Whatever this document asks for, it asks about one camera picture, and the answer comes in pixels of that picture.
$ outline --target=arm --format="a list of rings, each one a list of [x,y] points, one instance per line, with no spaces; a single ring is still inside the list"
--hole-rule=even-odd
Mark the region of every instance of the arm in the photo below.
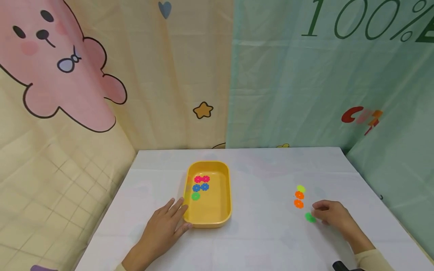
[[[351,246],[359,268],[365,271],[393,271],[340,202],[321,200],[314,203],[312,207],[314,209],[312,216],[321,219],[323,224],[336,227],[341,232]]]
[[[171,199],[165,206],[154,212],[140,240],[131,248],[115,271],[144,271],[191,229],[193,225],[190,223],[184,223],[176,229],[188,205],[181,207],[183,198],[173,205],[174,202],[175,199]]]

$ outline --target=bear nose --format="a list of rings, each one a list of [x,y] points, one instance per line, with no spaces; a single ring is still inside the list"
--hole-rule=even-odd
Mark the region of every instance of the bear nose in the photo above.
[[[38,32],[36,32],[36,38],[38,38],[38,39],[47,39],[49,35],[50,35],[50,33],[48,33],[48,31],[45,29],[42,29],[42,30],[39,30]]]

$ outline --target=white tablecloth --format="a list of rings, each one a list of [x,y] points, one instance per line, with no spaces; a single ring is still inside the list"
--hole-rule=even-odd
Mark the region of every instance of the white tablecloth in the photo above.
[[[152,213],[171,197],[182,196],[187,169],[200,160],[228,165],[232,217],[219,229],[190,230],[149,270],[326,271],[337,260],[355,268],[339,233],[306,221],[304,214],[320,199],[342,202],[396,271],[434,270],[333,147],[139,151],[76,270],[113,270]],[[293,204],[297,185],[306,188],[304,209]]]

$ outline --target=yellow tray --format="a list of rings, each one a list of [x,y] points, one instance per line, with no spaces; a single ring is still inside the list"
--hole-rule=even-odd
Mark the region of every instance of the yellow tray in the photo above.
[[[188,204],[184,220],[193,224],[194,228],[223,226],[232,213],[227,165],[219,161],[199,161],[192,164],[185,180],[184,198],[184,203]]]

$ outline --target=orange bead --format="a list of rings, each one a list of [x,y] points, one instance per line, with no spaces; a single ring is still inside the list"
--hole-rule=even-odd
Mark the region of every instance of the orange bead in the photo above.
[[[297,191],[296,192],[296,198],[298,198],[298,199],[304,199],[304,194],[302,192],[300,192],[300,191]]]
[[[294,205],[295,205],[297,208],[299,208],[299,209],[301,209],[301,208],[304,207],[303,202],[302,202],[301,200],[299,200],[299,199],[294,200]]]

